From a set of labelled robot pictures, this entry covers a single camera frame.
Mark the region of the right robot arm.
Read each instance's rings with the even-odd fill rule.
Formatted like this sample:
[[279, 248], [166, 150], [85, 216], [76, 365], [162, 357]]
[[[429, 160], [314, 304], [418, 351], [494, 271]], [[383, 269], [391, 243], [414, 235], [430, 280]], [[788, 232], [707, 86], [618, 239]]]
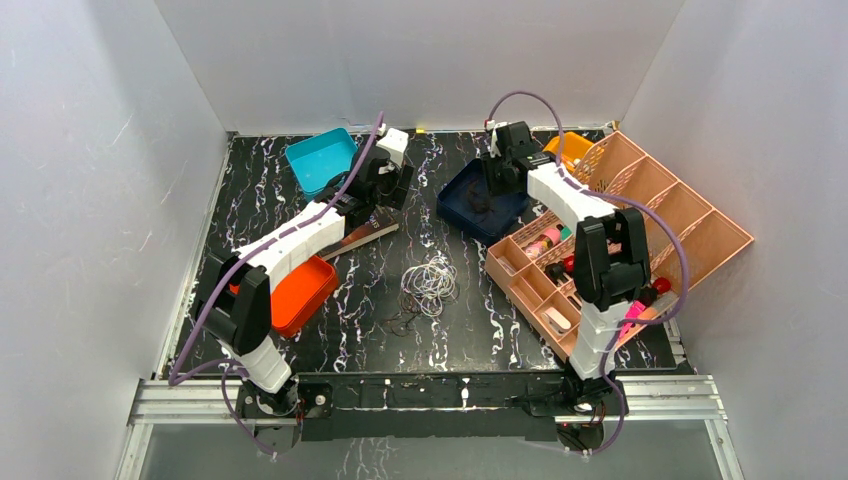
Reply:
[[492, 195], [524, 193], [547, 207], [574, 235], [572, 278], [581, 299], [577, 344], [569, 356], [576, 377], [563, 387], [565, 405], [590, 413], [603, 399], [596, 380], [612, 370], [609, 356], [620, 324], [650, 279], [645, 221], [579, 183], [559, 158], [543, 151], [525, 122], [490, 121], [481, 158]]

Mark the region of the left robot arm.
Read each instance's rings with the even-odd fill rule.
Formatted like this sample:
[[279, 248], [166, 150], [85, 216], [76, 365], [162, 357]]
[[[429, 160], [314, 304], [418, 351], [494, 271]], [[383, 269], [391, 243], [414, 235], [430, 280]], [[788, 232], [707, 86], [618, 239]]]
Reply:
[[275, 416], [299, 400], [292, 369], [271, 338], [272, 295], [301, 264], [341, 241], [384, 206], [399, 210], [414, 169], [387, 159], [365, 160], [328, 181], [293, 219], [239, 251], [208, 254], [196, 293], [195, 329], [211, 334], [258, 387]]

